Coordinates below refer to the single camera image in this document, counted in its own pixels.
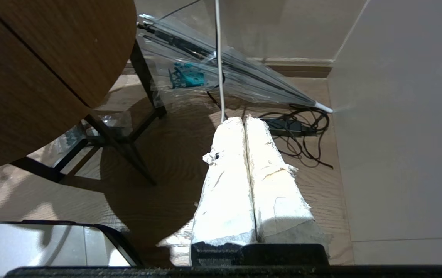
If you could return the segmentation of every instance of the wooden floor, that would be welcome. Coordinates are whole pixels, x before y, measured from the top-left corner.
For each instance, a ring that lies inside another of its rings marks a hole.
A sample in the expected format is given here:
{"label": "wooden floor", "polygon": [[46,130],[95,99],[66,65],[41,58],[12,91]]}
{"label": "wooden floor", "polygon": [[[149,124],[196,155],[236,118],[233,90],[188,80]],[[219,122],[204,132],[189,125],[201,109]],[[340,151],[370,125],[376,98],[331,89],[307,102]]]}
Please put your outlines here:
{"label": "wooden floor", "polygon": [[[325,79],[291,81],[318,102],[329,105]],[[124,232],[147,264],[188,265],[191,219],[208,168],[202,155],[210,150],[220,112],[203,93],[164,100],[167,116],[155,120],[136,142],[158,186],[149,186],[112,148],[97,151],[75,176],[64,179],[65,185],[6,165],[0,167],[0,221],[38,219],[104,224]],[[229,117],[287,111],[281,106],[256,105],[234,98],[229,98],[226,106]],[[98,110],[101,114],[128,110],[136,124],[151,107],[137,78],[124,75]],[[276,139],[276,144],[288,150],[283,139]],[[307,145],[311,151],[317,150],[316,139],[308,139]],[[82,151],[72,165],[89,149]],[[49,144],[31,157],[51,164],[57,159],[56,150],[55,144]],[[300,169],[300,191],[330,238],[330,263],[353,264],[332,123],[323,137],[322,152],[322,160],[332,164],[334,170],[322,165],[309,168],[304,164],[311,166],[311,161],[283,157],[286,163]]]}

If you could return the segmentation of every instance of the white wall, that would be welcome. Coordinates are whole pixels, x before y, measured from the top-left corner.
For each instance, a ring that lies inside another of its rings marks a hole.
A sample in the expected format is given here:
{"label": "white wall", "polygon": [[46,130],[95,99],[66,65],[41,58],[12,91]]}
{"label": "white wall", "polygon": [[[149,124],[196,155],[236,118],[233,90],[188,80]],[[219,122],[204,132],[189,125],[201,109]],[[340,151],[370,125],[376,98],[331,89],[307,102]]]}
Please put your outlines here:
{"label": "white wall", "polygon": [[[135,0],[140,14],[163,16],[193,0]],[[334,59],[365,0],[221,0],[226,42],[258,58]],[[175,14],[214,35],[214,0]]]}
{"label": "white wall", "polygon": [[357,264],[442,264],[442,1],[370,0],[329,77]]}

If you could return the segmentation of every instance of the metal frame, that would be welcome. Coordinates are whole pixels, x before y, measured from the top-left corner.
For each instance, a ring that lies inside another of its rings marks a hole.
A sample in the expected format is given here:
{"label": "metal frame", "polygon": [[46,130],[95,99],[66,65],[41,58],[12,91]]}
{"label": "metal frame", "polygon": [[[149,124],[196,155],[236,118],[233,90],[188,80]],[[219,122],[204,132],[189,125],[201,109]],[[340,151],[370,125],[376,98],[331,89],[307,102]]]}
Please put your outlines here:
{"label": "metal frame", "polygon": [[68,150],[65,155],[59,159],[52,167],[46,166],[30,157],[22,157],[19,160],[11,162],[12,165],[31,172],[37,176],[46,178],[47,180],[60,182],[66,175],[61,173],[62,169],[85,147],[87,146],[113,146],[130,164],[132,164],[151,185],[156,185],[152,178],[144,160],[140,156],[134,142],[154,121],[155,118],[162,118],[166,115],[166,109],[155,89],[154,80],[145,61],[140,47],[135,41],[133,44],[130,62],[135,70],[142,86],[144,87],[147,97],[152,105],[152,112],[149,113],[139,125],[137,125],[128,136],[114,135],[113,128],[106,126],[103,121],[94,113],[87,115],[84,120],[94,127],[99,136],[88,136],[80,140],[73,148]]}

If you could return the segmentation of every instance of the wooden table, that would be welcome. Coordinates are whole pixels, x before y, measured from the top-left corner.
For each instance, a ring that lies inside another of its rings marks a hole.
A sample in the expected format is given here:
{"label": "wooden table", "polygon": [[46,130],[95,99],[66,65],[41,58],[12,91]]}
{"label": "wooden table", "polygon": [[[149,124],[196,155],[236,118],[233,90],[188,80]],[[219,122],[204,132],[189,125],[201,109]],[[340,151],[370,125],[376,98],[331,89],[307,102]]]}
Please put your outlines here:
{"label": "wooden table", "polygon": [[0,166],[100,105],[135,34],[133,0],[0,0]]}

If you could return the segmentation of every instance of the white cable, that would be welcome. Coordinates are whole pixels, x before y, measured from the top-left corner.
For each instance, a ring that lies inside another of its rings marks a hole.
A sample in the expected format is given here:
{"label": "white cable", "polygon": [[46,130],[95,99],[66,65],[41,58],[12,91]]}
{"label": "white cable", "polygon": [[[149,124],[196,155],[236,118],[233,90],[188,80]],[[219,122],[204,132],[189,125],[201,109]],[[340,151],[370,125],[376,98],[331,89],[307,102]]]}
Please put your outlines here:
{"label": "white cable", "polygon": [[221,123],[224,122],[223,60],[221,60],[221,20],[219,19],[219,0],[216,3],[216,58],[218,59],[219,97],[221,98]]}

